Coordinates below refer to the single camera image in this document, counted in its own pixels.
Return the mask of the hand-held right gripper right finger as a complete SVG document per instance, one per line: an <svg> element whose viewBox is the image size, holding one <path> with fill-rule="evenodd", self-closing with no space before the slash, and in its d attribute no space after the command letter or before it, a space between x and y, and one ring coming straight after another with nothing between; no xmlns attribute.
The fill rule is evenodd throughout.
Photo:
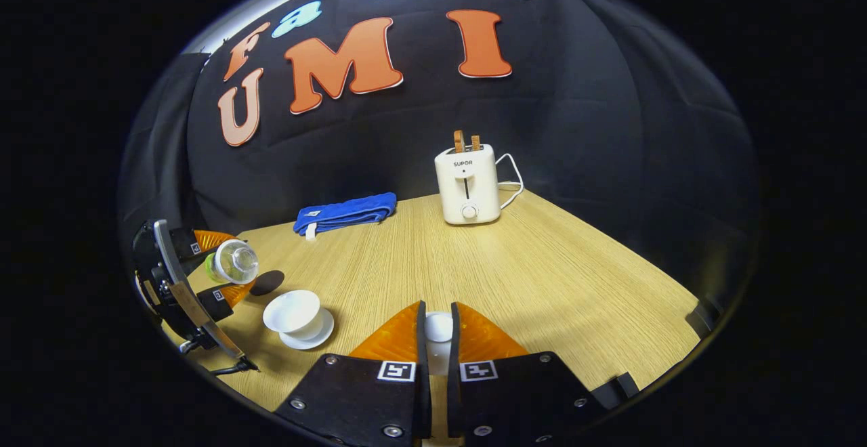
<svg viewBox="0 0 867 447"><path fill-rule="evenodd" d="M446 386L446 425L465 446L569 446L605 416L605 406L555 352L508 356L507 334L469 306L451 305L452 338Z"/></svg>

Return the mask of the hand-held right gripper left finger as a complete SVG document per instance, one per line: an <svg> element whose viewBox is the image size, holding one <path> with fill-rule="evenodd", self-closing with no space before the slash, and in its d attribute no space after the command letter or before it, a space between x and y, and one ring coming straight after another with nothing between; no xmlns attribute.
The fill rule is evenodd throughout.
<svg viewBox="0 0 867 447"><path fill-rule="evenodd" d="M419 300L349 354L321 355L276 416L323 442L420 446L431 435L424 322Z"/></svg>

